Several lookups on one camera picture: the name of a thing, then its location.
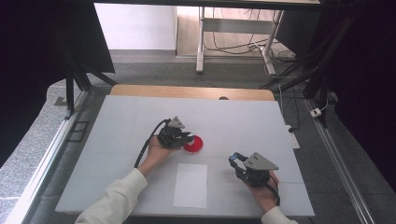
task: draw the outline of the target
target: red object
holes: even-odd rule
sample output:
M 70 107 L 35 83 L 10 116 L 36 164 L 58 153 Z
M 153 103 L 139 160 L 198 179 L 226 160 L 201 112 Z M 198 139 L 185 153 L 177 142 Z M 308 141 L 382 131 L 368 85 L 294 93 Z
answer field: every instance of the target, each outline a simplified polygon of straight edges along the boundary
M 202 139 L 199 136 L 195 135 L 194 140 L 190 143 L 184 144 L 183 148 L 185 152 L 195 154 L 201 150 L 203 145 L 204 142 L 202 141 Z

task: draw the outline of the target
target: white tabletop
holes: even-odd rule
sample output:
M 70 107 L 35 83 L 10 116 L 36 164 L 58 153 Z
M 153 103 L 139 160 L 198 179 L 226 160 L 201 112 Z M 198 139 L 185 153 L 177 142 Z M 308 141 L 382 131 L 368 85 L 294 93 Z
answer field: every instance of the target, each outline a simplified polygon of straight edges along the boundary
M 134 96 L 107 96 L 56 211 L 80 213 L 94 203 L 107 185 L 131 172 L 155 126 L 174 116 L 186 126 L 184 131 L 203 139 L 204 147 L 195 155 L 173 153 L 151 173 L 134 215 L 261 216 L 248 188 L 228 163 L 234 152 L 250 156 L 255 151 L 279 167 L 276 175 L 285 215 L 314 215 L 277 102 Z M 191 173 L 197 175 L 197 184 L 205 181 L 205 190 L 199 193 L 205 201 L 196 207 L 175 206 L 176 198 L 187 193 L 175 191 L 181 178 L 177 168 L 185 164 L 205 168 L 200 174 Z M 185 196 L 196 200 L 194 195 Z

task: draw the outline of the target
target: gray carpet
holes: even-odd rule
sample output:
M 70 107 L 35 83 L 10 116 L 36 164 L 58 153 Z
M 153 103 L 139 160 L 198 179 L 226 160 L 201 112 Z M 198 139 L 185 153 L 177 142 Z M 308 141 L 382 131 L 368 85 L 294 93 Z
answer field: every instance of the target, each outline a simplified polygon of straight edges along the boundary
M 208 60 L 205 64 L 205 73 L 203 75 L 195 74 L 195 63 L 185 60 L 182 63 L 115 63 L 117 75 L 110 75 L 120 83 L 145 84 L 145 85 L 170 85 L 170 86 L 196 86 L 196 87 L 225 87 L 225 88 L 244 88 L 258 89 L 260 84 L 270 80 L 262 70 L 260 61 L 253 63 L 222 63 L 219 61 Z M 278 65 L 277 70 L 285 69 L 285 65 Z M 35 199 L 35 206 L 30 212 L 26 223 L 74 223 L 76 216 L 54 212 L 54 208 L 62 195 L 64 186 L 68 177 L 71 175 L 74 165 L 78 160 L 79 153 L 83 149 L 84 141 L 88 137 L 97 113 L 110 88 L 101 80 L 90 77 L 92 84 L 98 88 L 93 88 L 89 93 L 87 102 L 82 114 L 78 118 L 78 125 L 88 125 L 88 131 L 85 134 L 78 132 L 80 126 L 76 126 L 68 136 L 69 141 L 64 144 L 54 166 L 50 170 L 43 188 L 40 190 L 38 197 Z M 297 95 L 300 95 L 303 86 L 296 88 Z M 33 130 L 48 137 L 44 146 L 35 139 L 26 139 L 27 146 L 34 148 L 46 148 L 48 141 L 56 132 L 57 127 L 64 116 L 64 106 L 52 106 L 58 96 L 64 96 L 62 91 L 49 90 L 49 94 L 54 94 L 54 98 L 49 97 L 48 104 L 40 116 L 45 119 L 37 119 L 37 126 L 45 129 Z M 286 120 L 292 127 L 297 127 L 297 111 L 293 101 L 292 90 L 283 92 L 283 108 Z M 344 187 L 336 173 L 332 161 L 323 145 L 318 131 L 314 125 L 308 111 L 305 107 L 304 100 L 297 98 L 301 127 L 295 132 L 300 149 L 295 151 L 297 161 L 299 162 L 304 181 L 308 190 L 309 197 L 316 216 L 311 219 L 301 219 L 299 223 L 360 223 L 355 209 L 351 204 Z M 352 173 L 358 187 L 364 195 L 366 202 L 375 216 L 377 223 L 395 223 L 396 220 L 396 197 L 394 192 L 388 186 L 381 174 L 376 170 L 371 160 L 364 153 L 359 144 L 350 135 L 347 129 L 340 123 L 333 112 L 333 105 L 328 108 L 329 131 L 334 138 L 337 146 L 340 147 L 342 155 Z M 7 214 L 21 191 L 29 180 L 28 172 L 33 172 L 35 165 L 39 162 L 42 151 L 38 153 L 31 152 L 27 149 L 23 151 L 22 156 L 17 161 L 11 161 L 9 168 L 2 168 L 0 176 L 2 177 L 1 193 L 2 197 L 2 216 L 0 222 L 4 222 Z M 258 223 L 258 220 L 252 219 L 210 219 L 196 218 L 187 220 L 185 218 L 159 218 L 159 217 L 130 217 L 126 223 Z

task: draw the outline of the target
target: white paper sheet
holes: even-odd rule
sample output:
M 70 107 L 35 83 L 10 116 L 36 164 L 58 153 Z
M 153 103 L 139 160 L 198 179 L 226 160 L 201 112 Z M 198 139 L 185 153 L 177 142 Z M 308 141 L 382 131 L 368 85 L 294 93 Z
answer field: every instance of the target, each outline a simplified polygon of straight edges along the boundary
M 207 165 L 179 163 L 174 206 L 206 208 Z

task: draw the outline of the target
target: gray floor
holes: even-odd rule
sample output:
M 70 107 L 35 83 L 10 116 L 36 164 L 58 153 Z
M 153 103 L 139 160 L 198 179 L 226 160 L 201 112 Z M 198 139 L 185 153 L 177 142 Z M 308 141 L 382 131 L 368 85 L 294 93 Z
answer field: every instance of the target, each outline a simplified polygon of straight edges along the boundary
M 260 60 L 237 59 L 207 59 L 205 72 L 195 74 L 195 63 L 192 59 L 175 58 L 168 52 L 150 51 L 132 53 L 113 51 L 117 75 L 110 75 L 120 83 L 145 85 L 173 85 L 173 86 L 201 86 L 258 89 L 260 84 L 269 80 L 263 70 Z M 285 65 L 276 66 L 277 71 Z M 49 172 L 48 178 L 39 191 L 35 206 L 26 223 L 73 223 L 76 216 L 69 216 L 54 212 L 68 177 L 73 171 L 79 153 L 83 149 L 84 141 L 88 137 L 100 106 L 109 93 L 110 88 L 101 80 L 91 77 L 96 86 L 89 92 L 89 100 L 80 117 L 78 124 L 68 136 Z M 295 132 L 301 148 L 295 151 L 303 173 L 309 197 L 316 216 L 311 219 L 299 220 L 299 223 L 360 223 L 355 209 L 346 194 L 344 187 L 336 173 L 332 161 L 324 147 L 318 131 L 311 117 L 309 117 L 304 99 L 298 97 L 304 86 L 296 87 L 297 106 L 301 120 L 301 128 Z M 64 117 L 64 105 L 55 106 L 58 97 L 64 97 L 64 82 L 53 85 L 48 92 L 48 101 L 37 118 L 31 131 L 25 136 L 7 164 L 0 170 L 0 202 L 3 223 L 41 159 L 45 149 L 50 144 Z M 292 90 L 283 92 L 283 108 L 286 120 L 296 127 L 297 111 L 293 101 Z M 339 147 L 347 167 L 361 190 L 377 223 L 396 222 L 396 195 L 388 186 L 382 175 L 377 171 L 364 150 L 356 142 L 349 131 L 338 120 L 333 112 L 333 104 L 328 106 L 329 132 Z M 80 125 L 88 125 L 87 132 L 80 132 Z M 249 219 L 213 220 L 196 218 L 142 218 L 131 217 L 129 223 L 258 223 Z

